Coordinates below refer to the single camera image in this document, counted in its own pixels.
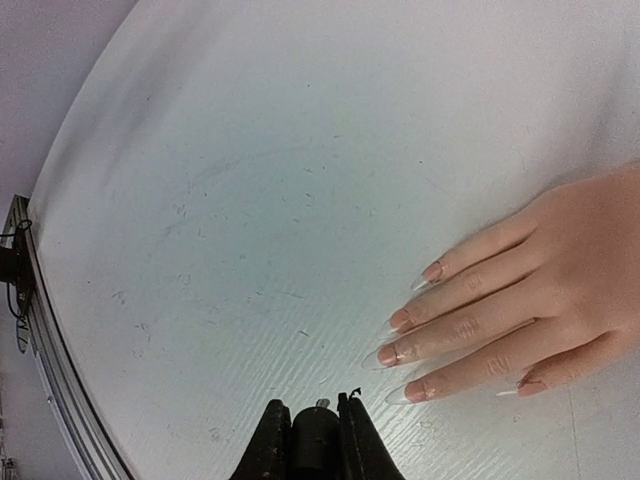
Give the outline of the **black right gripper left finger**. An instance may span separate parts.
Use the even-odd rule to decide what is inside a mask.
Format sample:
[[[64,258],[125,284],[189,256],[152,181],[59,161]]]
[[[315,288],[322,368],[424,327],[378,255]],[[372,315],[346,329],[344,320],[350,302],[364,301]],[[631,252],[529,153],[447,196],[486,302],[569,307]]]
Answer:
[[[268,402],[231,480],[285,480],[291,414],[280,399]]]

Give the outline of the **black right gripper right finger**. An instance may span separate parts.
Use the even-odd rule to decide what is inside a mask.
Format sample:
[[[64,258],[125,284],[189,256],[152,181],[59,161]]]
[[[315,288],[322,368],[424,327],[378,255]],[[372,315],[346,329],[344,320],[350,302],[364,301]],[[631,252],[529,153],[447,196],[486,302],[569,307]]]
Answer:
[[[338,396],[342,478],[404,480],[359,395],[356,389]]]

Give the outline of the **black nail polish brush cap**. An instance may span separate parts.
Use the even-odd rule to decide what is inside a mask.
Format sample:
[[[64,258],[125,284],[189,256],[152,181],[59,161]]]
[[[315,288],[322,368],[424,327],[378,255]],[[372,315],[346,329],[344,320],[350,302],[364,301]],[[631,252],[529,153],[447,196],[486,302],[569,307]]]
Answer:
[[[292,479],[340,478],[340,421],[330,405],[328,398],[321,398],[296,415],[291,440]]]

